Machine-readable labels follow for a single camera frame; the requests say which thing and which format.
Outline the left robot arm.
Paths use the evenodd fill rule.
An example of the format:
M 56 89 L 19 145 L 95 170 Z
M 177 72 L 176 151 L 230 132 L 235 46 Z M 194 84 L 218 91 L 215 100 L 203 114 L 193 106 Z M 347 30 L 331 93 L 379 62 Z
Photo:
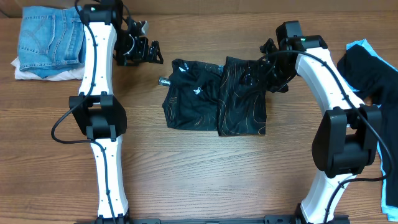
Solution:
M 131 222 L 121 162 L 127 115 L 114 95 L 113 65 L 164 62 L 159 43 L 146 37 L 148 22 L 124 17 L 127 10 L 122 1 L 99 1 L 78 12 L 85 32 L 85 71 L 69 107 L 95 157 L 99 190 L 95 223 Z

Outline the black printed cycling jersey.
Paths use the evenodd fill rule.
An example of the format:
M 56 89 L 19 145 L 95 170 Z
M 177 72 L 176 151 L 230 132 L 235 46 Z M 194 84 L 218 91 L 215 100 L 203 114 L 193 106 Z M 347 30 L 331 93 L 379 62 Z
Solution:
M 224 65 L 175 59 L 159 78 L 168 128 L 217 131 L 220 136 L 266 133 L 266 70 L 257 60 L 227 57 Z

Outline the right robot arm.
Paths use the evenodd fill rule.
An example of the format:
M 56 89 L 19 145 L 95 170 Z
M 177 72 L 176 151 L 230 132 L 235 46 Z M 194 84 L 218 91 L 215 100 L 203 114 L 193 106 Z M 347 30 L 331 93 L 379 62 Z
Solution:
M 307 83 L 323 114 L 312 143 L 317 167 L 307 196 L 293 215 L 267 215 L 265 223 L 349 223 L 335 208 L 351 182 L 370 166 L 376 155 L 381 112 L 358 98 L 333 64 L 328 46 L 320 35 L 303 35 L 299 21 L 284 22 L 276 28 L 278 45 L 268 40 L 260 68 L 249 66 L 239 82 L 265 84 L 281 91 L 300 76 Z

